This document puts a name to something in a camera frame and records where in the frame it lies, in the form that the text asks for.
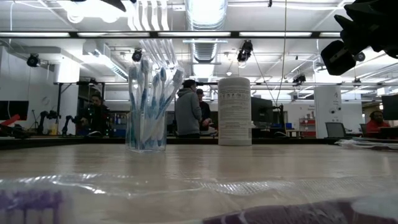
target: black cap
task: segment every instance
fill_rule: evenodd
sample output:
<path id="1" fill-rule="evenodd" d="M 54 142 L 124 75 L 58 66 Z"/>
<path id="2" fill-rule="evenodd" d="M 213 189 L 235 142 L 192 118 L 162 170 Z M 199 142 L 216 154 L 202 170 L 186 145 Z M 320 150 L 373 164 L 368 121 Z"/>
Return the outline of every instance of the black cap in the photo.
<path id="1" fill-rule="evenodd" d="M 193 86 L 193 85 L 195 85 L 196 84 L 196 81 L 195 80 L 185 80 L 183 83 L 182 83 L 182 86 L 184 87 L 184 88 L 191 88 L 191 86 Z"/>

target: chair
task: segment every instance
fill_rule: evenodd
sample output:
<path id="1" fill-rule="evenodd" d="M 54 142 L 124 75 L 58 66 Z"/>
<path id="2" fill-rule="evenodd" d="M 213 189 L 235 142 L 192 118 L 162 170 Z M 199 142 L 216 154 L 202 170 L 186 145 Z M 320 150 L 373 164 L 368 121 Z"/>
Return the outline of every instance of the chair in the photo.
<path id="1" fill-rule="evenodd" d="M 346 130 L 343 123 L 326 122 L 326 130 L 328 131 L 328 138 L 346 138 Z"/>
<path id="2" fill-rule="evenodd" d="M 366 135 L 366 124 L 360 124 L 360 125 L 361 125 L 362 135 L 365 137 L 365 135 Z"/>

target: person in red shirt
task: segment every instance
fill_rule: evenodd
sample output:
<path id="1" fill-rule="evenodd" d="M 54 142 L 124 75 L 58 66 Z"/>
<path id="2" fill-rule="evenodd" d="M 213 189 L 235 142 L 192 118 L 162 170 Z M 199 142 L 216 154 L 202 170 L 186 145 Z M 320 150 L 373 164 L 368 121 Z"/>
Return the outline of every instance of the person in red shirt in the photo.
<path id="1" fill-rule="evenodd" d="M 384 122 L 383 113 L 381 111 L 373 111 L 370 115 L 371 120 L 366 124 L 366 135 L 373 137 L 374 134 L 380 132 L 380 128 L 390 127 Z"/>

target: wooden table surface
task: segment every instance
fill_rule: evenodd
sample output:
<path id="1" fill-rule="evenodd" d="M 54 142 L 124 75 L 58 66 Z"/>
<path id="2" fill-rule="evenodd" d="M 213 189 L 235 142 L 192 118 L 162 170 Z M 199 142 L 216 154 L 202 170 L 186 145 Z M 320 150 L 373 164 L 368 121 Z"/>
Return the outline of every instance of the wooden table surface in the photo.
<path id="1" fill-rule="evenodd" d="M 79 173 L 106 174 L 86 183 L 89 194 L 79 191 L 74 208 L 79 218 L 94 223 L 175 223 L 259 205 L 306 203 L 312 197 L 355 196 L 356 191 L 365 192 L 364 185 L 351 179 L 398 174 L 398 153 L 330 145 L 168 145 L 165 153 L 155 154 L 130 152 L 122 144 L 0 151 L 1 178 Z M 115 181 L 111 175 L 131 177 Z M 285 182 L 303 179 L 331 182 L 301 187 Z"/>

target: gray hoodie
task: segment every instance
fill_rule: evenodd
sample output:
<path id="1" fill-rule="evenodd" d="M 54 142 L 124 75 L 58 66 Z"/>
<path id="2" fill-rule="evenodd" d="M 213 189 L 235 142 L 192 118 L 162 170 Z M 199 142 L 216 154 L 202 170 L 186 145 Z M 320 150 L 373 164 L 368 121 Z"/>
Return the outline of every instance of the gray hoodie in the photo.
<path id="1" fill-rule="evenodd" d="M 201 109 L 198 96 L 190 88 L 183 88 L 177 93 L 175 103 L 175 119 L 177 120 L 178 135 L 199 134 Z"/>

